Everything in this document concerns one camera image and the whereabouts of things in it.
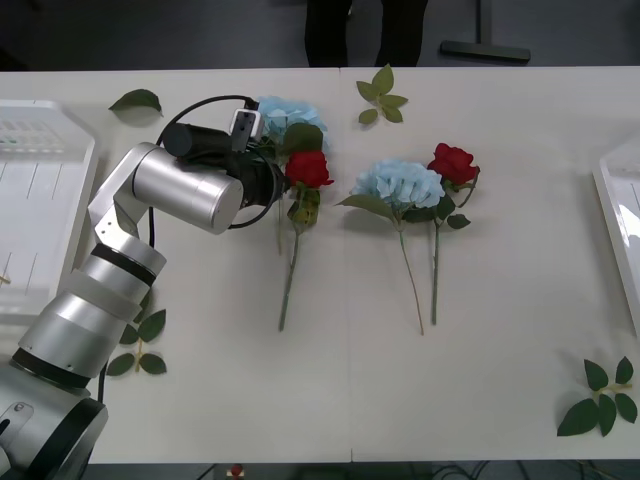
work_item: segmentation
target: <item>floor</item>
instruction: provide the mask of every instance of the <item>floor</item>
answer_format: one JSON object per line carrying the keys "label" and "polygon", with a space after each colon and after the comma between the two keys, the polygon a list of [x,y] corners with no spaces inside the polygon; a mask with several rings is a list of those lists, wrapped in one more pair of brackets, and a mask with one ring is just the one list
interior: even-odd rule
{"label": "floor", "polygon": [[[532,51],[531,66],[640,64],[640,0],[494,0],[493,41]],[[382,9],[354,0],[351,66],[373,64]],[[484,62],[443,57],[442,40],[475,36],[473,0],[431,0],[420,66]],[[0,0],[0,49],[31,70],[304,67],[305,0]],[[580,479],[577,462],[491,462],[490,479]],[[460,466],[469,472],[476,463]],[[225,478],[219,466],[207,478]],[[91,465],[85,479],[196,480],[206,465]],[[248,465],[246,478],[428,479],[429,464]],[[582,478],[631,479],[640,462],[597,462]],[[438,475],[444,478],[446,472]],[[450,478],[465,478],[451,475]]]}

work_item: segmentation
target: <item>person's legs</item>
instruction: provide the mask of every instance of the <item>person's legs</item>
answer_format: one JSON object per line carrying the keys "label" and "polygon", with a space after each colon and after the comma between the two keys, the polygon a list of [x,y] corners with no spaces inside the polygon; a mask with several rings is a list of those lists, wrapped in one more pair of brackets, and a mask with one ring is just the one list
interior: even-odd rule
{"label": "person's legs", "polygon": [[351,0],[307,0],[304,43],[310,67],[347,66],[347,16]]}
{"label": "person's legs", "polygon": [[422,49],[428,0],[381,0],[384,9],[377,67],[415,67]]}

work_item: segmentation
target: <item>white plastic tray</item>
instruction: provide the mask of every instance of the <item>white plastic tray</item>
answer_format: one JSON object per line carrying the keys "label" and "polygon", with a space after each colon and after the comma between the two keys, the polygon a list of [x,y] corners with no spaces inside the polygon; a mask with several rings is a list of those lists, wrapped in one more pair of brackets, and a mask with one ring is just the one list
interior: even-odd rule
{"label": "white plastic tray", "polygon": [[0,323],[33,321],[71,271],[96,153],[59,105],[0,100]]}
{"label": "white plastic tray", "polygon": [[600,159],[593,176],[633,323],[640,332],[640,139]]}

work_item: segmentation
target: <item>loose leaf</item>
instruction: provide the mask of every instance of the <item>loose leaf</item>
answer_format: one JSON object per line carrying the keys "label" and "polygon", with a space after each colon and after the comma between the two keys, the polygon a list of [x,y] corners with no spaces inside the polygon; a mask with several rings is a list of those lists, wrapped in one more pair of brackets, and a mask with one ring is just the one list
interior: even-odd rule
{"label": "loose leaf", "polygon": [[294,123],[284,134],[282,153],[291,155],[298,152],[318,152],[322,150],[324,134],[315,125]]}
{"label": "loose leaf", "polygon": [[598,424],[599,408],[592,398],[582,400],[569,409],[558,427],[559,437],[590,432]]}
{"label": "loose leaf", "polygon": [[298,225],[310,227],[318,221],[320,210],[320,192],[315,188],[299,190],[298,199],[293,202],[287,216]]}
{"label": "loose leaf", "polygon": [[125,353],[117,358],[114,358],[107,367],[107,375],[110,377],[119,377],[120,375],[127,373],[136,361],[136,357],[132,353]]}
{"label": "loose leaf", "polygon": [[382,114],[384,118],[389,120],[391,123],[402,123],[404,118],[402,118],[402,112],[395,107],[386,107],[382,105]]}
{"label": "loose leaf", "polygon": [[408,98],[401,97],[400,95],[380,95],[378,103],[383,107],[398,108],[409,101]]}
{"label": "loose leaf", "polygon": [[138,341],[138,332],[131,325],[127,325],[120,337],[120,345],[133,345]]}
{"label": "loose leaf", "polygon": [[438,218],[440,220],[444,220],[451,215],[455,209],[456,204],[448,194],[445,194],[444,197],[440,199],[440,203],[438,203],[438,206],[436,207],[436,212],[438,214]]}
{"label": "loose leaf", "polygon": [[358,121],[363,125],[371,125],[377,119],[378,119],[378,110],[376,110],[375,108],[365,110],[358,117]]}
{"label": "loose leaf", "polygon": [[167,311],[160,310],[142,321],[138,327],[138,335],[144,342],[150,342],[160,335],[165,323],[167,323]]}
{"label": "loose leaf", "polygon": [[587,383],[594,392],[609,385],[609,377],[600,365],[589,360],[584,361],[584,370],[587,373]]}
{"label": "loose leaf", "polygon": [[464,215],[451,215],[447,217],[447,223],[454,230],[460,230],[461,228],[466,227],[471,222]]}
{"label": "loose leaf", "polygon": [[629,383],[633,377],[633,365],[627,357],[624,357],[620,360],[618,364],[618,368],[616,369],[616,383],[618,385],[624,385],[625,383]]}
{"label": "loose leaf", "polygon": [[367,82],[356,82],[358,92],[367,102],[375,102],[380,95],[380,88]]}
{"label": "loose leaf", "polygon": [[599,410],[598,423],[600,424],[600,433],[602,433],[603,437],[606,437],[616,421],[616,404],[608,395],[600,395]]}
{"label": "loose leaf", "polygon": [[433,208],[413,208],[407,210],[402,216],[403,220],[409,223],[430,222],[436,218]]}
{"label": "loose leaf", "polygon": [[146,310],[147,308],[149,308],[149,303],[151,303],[151,290],[149,290],[149,293],[147,293],[142,299],[142,302],[140,302],[140,308],[142,308],[142,310],[140,310],[138,316],[133,320],[133,323],[137,325],[142,320],[144,320],[145,316],[147,315]]}
{"label": "loose leaf", "polygon": [[151,375],[161,375],[167,373],[167,365],[159,356],[153,353],[145,353],[140,357],[140,366]]}
{"label": "loose leaf", "polygon": [[397,223],[391,207],[384,203],[384,200],[372,195],[351,195],[338,203],[338,205],[362,208],[381,217],[388,218],[394,225]]}
{"label": "loose leaf", "polygon": [[382,70],[376,73],[375,77],[373,77],[373,85],[378,87],[380,94],[386,95],[393,88],[393,70],[391,70],[391,65],[385,65]]}
{"label": "loose leaf", "polygon": [[624,393],[618,393],[616,395],[616,406],[618,407],[618,412],[620,412],[620,416],[624,418],[627,422],[636,423],[636,418],[638,418],[638,407],[629,395],[625,395]]}
{"label": "loose leaf", "polygon": [[162,107],[160,106],[160,99],[158,96],[155,93],[144,89],[133,90],[132,92],[125,93],[116,103],[109,107],[109,110],[113,112],[120,112],[133,107],[150,107],[162,113]]}

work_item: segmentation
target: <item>table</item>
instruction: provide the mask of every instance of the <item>table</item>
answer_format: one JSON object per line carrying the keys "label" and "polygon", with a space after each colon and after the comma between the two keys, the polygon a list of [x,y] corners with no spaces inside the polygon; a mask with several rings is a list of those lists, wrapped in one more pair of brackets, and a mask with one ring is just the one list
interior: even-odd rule
{"label": "table", "polygon": [[[155,91],[167,118],[210,95],[278,94],[316,104],[330,130],[336,183],[304,237],[282,334],[287,257],[277,255],[273,215],[219,237],[158,215],[168,263],[156,306],[168,322],[152,349],[169,372],[107,381],[110,421],[95,462],[638,456],[640,430],[620,419],[606,439],[555,432],[588,395],[583,358],[611,376],[625,355],[640,365],[591,176],[593,162],[638,131],[640,69],[397,69],[405,124],[363,130],[355,81],[374,72],[0,75],[3,97],[93,113],[134,88]],[[222,127],[234,107],[189,121]],[[163,124],[131,128],[109,115],[105,171]],[[331,205],[370,164],[427,162],[439,142],[473,153],[482,176],[464,208],[472,224],[443,234],[438,325],[421,337],[397,234]],[[427,312],[432,232],[407,235]],[[20,332],[0,332],[0,352],[12,353]]]}
{"label": "table", "polygon": [[[482,174],[471,225],[442,235],[425,337],[397,234],[345,215],[354,460],[637,458],[640,429],[620,418],[606,439],[556,429],[589,395],[584,358],[610,378],[625,355],[640,365],[591,174],[638,134],[640,69],[396,70],[406,124],[363,132],[354,83],[372,75],[341,76],[348,184],[385,157],[428,161],[439,142],[473,153]],[[410,235],[428,311],[433,236]]]}
{"label": "table", "polygon": [[[164,119],[132,128],[106,110],[136,88],[159,96]],[[103,132],[107,124],[102,178],[131,146],[154,142],[169,118],[214,95],[304,98],[334,132],[330,141],[338,145],[340,139],[337,70],[2,74],[0,92],[70,103]],[[226,129],[241,106],[212,105],[185,121]],[[107,120],[94,120],[96,112]],[[297,273],[306,281],[298,283],[287,328],[279,334],[288,258],[277,253],[275,216],[216,237],[158,212],[156,248],[167,266],[154,291],[156,308],[167,309],[167,325],[150,350],[162,354],[168,373],[107,379],[110,418],[92,461],[350,460],[345,289],[339,278],[326,281],[344,265],[344,234],[335,225],[340,219],[338,209],[324,215],[303,244]],[[143,219],[142,238],[145,225]],[[2,353],[15,350],[18,333],[4,336]],[[115,354],[124,350],[131,349],[118,347]],[[95,382],[89,389],[95,394]]]}

